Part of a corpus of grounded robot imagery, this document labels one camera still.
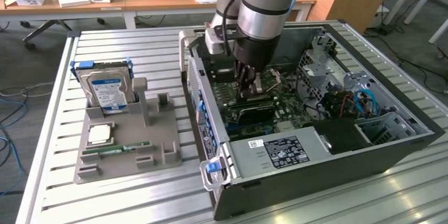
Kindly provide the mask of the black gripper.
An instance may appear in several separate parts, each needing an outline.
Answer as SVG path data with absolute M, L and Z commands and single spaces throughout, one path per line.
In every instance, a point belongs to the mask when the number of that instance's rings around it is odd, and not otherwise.
M 234 42 L 234 79 L 237 82 L 237 98 L 250 98 L 264 93 L 261 73 L 272 61 L 280 36 L 268 40 L 250 37 Z

